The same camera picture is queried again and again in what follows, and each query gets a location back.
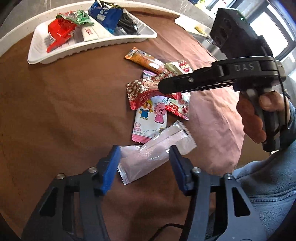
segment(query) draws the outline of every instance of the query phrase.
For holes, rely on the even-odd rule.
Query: blue gripper pad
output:
[[[114,145],[108,156],[100,159],[96,165],[99,174],[103,177],[103,183],[100,187],[103,195],[105,195],[107,191],[111,189],[120,159],[120,147]]]
[[[169,159],[179,189],[185,196],[190,196],[194,186],[191,174],[193,168],[191,161],[188,158],[182,157],[175,145],[170,147]]]

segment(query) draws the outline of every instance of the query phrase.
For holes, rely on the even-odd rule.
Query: orange snack wrapper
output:
[[[136,47],[133,47],[132,50],[125,56],[125,58],[145,67],[156,74],[162,74],[168,71],[165,68],[163,62],[137,49]]]
[[[158,83],[162,79],[177,76],[175,73],[162,73],[150,76],[126,84],[128,101],[132,110],[137,110],[143,106],[147,100],[154,96],[165,96],[175,100],[181,100],[181,92],[164,95],[158,91]]]

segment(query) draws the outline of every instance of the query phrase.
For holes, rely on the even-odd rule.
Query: pink beaver character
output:
[[[166,114],[165,104],[163,102],[159,102],[154,107],[154,113],[156,114],[154,122],[163,124],[165,122],[163,120],[163,116]]]

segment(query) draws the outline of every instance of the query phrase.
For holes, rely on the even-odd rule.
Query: metal screw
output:
[[[193,171],[194,173],[201,173],[201,172],[202,172],[202,170],[201,170],[199,167],[194,167],[194,168],[192,168],[192,171]]]
[[[90,173],[95,173],[95,172],[98,171],[98,169],[97,169],[96,167],[90,167],[90,168],[88,169],[88,171],[89,171]]]
[[[233,177],[232,177],[232,175],[231,175],[230,173],[227,173],[227,179],[228,179],[228,180],[233,179]]]
[[[64,179],[65,176],[66,176],[66,175],[65,175],[64,173],[60,173],[60,174],[58,174],[58,175],[56,176],[56,179],[61,180],[61,179]]]

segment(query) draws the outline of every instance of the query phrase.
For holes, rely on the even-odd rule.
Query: zipper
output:
[[[296,195],[296,190],[275,198],[271,198],[271,197],[250,198],[250,202],[278,202],[288,197],[291,197],[293,195]]]

